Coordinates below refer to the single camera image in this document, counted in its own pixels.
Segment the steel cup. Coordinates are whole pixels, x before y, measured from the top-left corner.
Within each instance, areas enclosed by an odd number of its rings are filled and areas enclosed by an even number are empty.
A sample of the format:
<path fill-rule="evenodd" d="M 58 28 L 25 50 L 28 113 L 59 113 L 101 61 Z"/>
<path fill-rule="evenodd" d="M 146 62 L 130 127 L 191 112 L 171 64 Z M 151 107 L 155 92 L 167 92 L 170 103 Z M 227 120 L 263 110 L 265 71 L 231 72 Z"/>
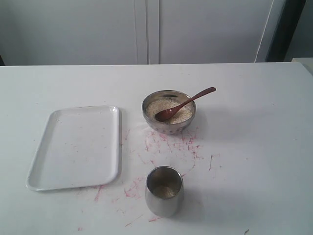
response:
<path fill-rule="evenodd" d="M 183 178 L 176 169 L 159 166 L 148 174 L 145 182 L 145 201 L 153 214 L 171 217 L 179 211 L 183 199 Z"/>

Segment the brown wooden spoon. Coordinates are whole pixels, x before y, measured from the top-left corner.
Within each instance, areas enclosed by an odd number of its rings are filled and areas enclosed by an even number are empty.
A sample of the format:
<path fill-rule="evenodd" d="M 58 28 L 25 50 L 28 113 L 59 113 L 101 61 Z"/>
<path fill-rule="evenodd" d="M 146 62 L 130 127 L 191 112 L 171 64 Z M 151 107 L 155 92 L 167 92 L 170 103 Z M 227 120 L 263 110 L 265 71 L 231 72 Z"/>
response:
<path fill-rule="evenodd" d="M 186 100 L 185 102 L 183 102 L 182 104 L 180 104 L 178 106 L 160 111 L 159 113 L 157 113 L 155 115 L 155 119 L 157 121 L 160 121 L 160 122 L 167 121 L 170 118 L 172 118 L 182 107 L 184 107 L 188 103 L 190 103 L 190 102 L 194 101 L 195 99 L 198 99 L 202 96 L 205 96 L 209 93 L 215 92 L 215 91 L 216 91 L 215 87 L 207 88 L 207 89 L 199 92 L 198 94 L 194 95 L 193 97 L 189 98 L 188 100 Z"/>

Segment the white rectangular plastic tray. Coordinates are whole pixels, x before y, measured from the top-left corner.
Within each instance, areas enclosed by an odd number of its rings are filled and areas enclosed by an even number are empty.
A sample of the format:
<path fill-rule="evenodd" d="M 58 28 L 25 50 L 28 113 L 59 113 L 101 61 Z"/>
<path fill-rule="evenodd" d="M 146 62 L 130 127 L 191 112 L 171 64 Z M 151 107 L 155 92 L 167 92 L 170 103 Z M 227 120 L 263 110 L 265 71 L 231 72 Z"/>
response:
<path fill-rule="evenodd" d="M 121 112 L 113 105 L 54 111 L 26 186 L 48 191 L 106 185 L 121 171 Z"/>

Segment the steel bowl of rice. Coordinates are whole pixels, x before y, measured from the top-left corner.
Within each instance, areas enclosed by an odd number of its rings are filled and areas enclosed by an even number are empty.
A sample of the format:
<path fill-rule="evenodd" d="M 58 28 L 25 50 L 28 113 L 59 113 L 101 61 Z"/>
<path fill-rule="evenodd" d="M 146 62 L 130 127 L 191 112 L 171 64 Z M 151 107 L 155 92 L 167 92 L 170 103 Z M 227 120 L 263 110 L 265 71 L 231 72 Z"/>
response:
<path fill-rule="evenodd" d="M 155 119 L 155 115 L 162 110 L 176 107 L 190 97 L 182 92 L 174 90 L 157 91 L 148 95 L 142 102 L 143 116 L 148 125 L 166 135 L 173 135 L 190 125 L 195 117 L 195 102 L 183 106 L 172 118 L 164 122 Z"/>

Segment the dark vertical post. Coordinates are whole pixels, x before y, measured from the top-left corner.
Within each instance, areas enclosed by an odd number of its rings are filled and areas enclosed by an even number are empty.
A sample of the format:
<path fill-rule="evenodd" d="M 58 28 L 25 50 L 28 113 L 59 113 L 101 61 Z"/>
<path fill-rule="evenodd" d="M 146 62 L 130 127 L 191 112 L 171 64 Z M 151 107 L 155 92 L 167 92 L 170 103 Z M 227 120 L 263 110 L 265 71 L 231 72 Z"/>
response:
<path fill-rule="evenodd" d="M 286 0 L 276 26 L 265 62 L 283 62 L 306 0 Z"/>

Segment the white cabinet doors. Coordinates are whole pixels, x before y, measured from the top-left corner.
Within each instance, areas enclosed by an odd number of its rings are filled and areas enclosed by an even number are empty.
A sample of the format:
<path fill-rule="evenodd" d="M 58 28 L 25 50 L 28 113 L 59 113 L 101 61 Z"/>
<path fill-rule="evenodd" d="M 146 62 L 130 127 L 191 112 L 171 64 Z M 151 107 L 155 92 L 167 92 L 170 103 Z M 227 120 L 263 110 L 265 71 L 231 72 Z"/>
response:
<path fill-rule="evenodd" d="M 282 0 L 3 0 L 6 65 L 263 62 Z"/>

